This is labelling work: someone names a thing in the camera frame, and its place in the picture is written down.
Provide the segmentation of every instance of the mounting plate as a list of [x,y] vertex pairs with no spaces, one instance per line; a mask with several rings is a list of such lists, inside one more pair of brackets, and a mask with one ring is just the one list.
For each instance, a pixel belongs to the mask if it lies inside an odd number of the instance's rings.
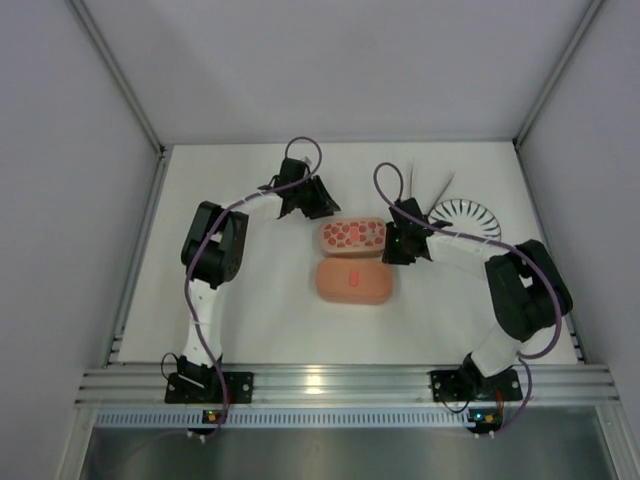
[[[224,372],[223,376],[227,384],[229,403],[251,403],[253,395],[252,372]],[[169,375],[164,401],[168,404],[221,404],[222,389],[217,388],[212,393],[206,392],[203,388],[197,388],[196,384],[174,372]]]
[[500,390],[504,402],[522,400],[522,387],[518,373],[510,368],[485,379],[482,389],[474,394],[470,385],[465,383],[456,370],[433,370],[429,372],[433,400],[435,402],[497,402],[496,392]]

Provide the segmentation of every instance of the pink sponge with red dots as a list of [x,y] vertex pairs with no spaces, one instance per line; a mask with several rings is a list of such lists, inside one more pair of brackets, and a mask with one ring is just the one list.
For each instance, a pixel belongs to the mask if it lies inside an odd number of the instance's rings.
[[386,227],[378,217],[340,218],[320,227],[320,247],[334,257],[377,257],[384,251]]

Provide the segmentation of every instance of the white wall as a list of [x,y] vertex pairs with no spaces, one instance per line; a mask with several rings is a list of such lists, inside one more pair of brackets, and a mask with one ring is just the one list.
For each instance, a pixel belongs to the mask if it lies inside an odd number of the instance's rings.
[[523,149],[575,297],[640,438],[640,3],[611,0]]
[[587,0],[86,0],[167,143],[511,139]]
[[0,14],[0,478],[51,478],[154,154],[62,0]]

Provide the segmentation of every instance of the striped plate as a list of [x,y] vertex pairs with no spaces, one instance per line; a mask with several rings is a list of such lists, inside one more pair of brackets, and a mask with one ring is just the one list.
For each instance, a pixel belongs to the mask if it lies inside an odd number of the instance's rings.
[[453,224],[450,230],[465,232],[479,237],[500,240],[502,230],[491,210],[473,200],[455,198],[444,200],[429,212],[428,221],[445,220]]

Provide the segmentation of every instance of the white table surface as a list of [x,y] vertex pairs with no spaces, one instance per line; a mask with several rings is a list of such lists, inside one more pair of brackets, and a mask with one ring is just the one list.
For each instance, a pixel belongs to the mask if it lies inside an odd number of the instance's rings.
[[[278,172],[283,145],[176,146],[158,204],[119,354],[120,361],[158,362],[180,354],[188,329],[182,296],[180,251],[197,205],[225,203],[250,193]],[[443,199],[469,198],[489,208],[502,238],[540,239],[526,186],[508,142],[324,144],[319,172],[342,207],[339,216],[390,218],[372,184],[381,161],[423,179],[420,200],[433,196],[446,168],[455,177]],[[291,156],[315,160],[313,147],[296,145]],[[390,197],[397,180],[385,171]],[[487,285],[453,267],[418,260],[392,266],[394,292],[381,306],[333,304],[315,290],[323,259],[316,240],[326,220],[300,212],[251,229],[242,268],[225,297],[222,346],[226,363],[458,364],[495,323]],[[536,334],[525,352],[546,345],[551,329]],[[566,325],[560,342],[533,363],[573,364]]]

